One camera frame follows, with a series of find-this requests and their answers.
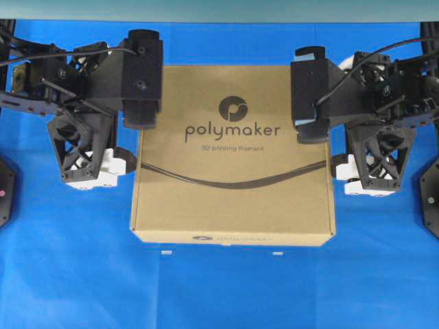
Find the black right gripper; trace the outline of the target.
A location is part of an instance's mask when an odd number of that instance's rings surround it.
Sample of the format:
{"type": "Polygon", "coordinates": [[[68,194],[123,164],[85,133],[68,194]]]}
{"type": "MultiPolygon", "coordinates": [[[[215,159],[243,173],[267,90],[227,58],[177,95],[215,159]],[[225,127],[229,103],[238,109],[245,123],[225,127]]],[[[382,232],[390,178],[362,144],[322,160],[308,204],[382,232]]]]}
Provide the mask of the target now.
{"type": "Polygon", "coordinates": [[[292,122],[300,144],[329,141],[329,125],[375,121],[371,91],[358,77],[348,77],[321,105],[328,94],[345,77],[345,72],[325,58],[322,46],[302,47],[295,51],[291,63],[292,122]]]}

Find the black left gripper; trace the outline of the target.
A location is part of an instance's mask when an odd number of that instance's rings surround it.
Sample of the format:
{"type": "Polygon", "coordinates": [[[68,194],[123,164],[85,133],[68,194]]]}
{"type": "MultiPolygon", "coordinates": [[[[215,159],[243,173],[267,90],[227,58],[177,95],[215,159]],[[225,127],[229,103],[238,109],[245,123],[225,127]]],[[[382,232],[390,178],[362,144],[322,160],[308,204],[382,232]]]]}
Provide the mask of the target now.
{"type": "Polygon", "coordinates": [[[116,47],[96,42],[73,50],[78,60],[76,97],[106,110],[123,111],[132,130],[156,126],[161,110],[163,41],[159,32],[131,29],[116,47]]]}

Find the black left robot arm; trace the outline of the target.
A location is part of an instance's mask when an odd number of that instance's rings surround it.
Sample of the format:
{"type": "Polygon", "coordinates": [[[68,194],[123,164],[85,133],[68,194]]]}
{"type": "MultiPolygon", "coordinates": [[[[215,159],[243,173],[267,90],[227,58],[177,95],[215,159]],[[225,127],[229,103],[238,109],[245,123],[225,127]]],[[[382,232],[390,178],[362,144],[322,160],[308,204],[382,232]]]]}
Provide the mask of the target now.
{"type": "Polygon", "coordinates": [[[2,106],[61,116],[68,125],[96,117],[101,130],[118,114],[129,129],[155,126],[163,85],[158,31],[133,29],[115,47],[101,41],[67,51],[18,38],[14,28],[13,20],[1,20],[1,73],[12,67],[2,106]]]}

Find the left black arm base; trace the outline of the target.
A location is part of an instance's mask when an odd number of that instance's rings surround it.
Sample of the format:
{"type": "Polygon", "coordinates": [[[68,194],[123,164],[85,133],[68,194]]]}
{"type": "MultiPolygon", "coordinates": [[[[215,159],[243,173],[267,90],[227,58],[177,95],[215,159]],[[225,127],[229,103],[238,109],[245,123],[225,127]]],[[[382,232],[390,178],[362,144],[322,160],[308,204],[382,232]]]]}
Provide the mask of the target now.
{"type": "Polygon", "coordinates": [[[1,228],[10,220],[11,217],[15,182],[15,170],[12,168],[10,163],[3,156],[1,156],[1,228]]]}

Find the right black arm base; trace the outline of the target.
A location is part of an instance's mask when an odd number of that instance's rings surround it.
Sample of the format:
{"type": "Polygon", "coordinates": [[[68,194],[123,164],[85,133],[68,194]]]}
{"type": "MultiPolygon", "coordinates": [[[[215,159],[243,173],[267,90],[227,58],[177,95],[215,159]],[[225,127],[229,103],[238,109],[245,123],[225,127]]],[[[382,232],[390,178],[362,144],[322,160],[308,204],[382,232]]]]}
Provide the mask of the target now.
{"type": "Polygon", "coordinates": [[[439,237],[438,227],[438,159],[421,175],[419,180],[423,224],[429,232],[439,237]]]}

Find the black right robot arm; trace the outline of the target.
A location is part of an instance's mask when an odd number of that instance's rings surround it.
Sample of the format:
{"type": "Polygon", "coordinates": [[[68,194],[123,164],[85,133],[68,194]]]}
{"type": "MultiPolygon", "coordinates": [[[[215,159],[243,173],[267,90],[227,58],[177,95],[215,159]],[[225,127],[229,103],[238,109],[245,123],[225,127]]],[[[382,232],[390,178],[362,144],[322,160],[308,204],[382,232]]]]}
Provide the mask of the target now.
{"type": "Polygon", "coordinates": [[[292,123],[302,144],[325,143],[332,127],[352,121],[407,125],[438,116],[438,22],[422,22],[421,56],[391,60],[384,50],[356,52],[341,65],[321,46],[291,63],[292,123]]]}

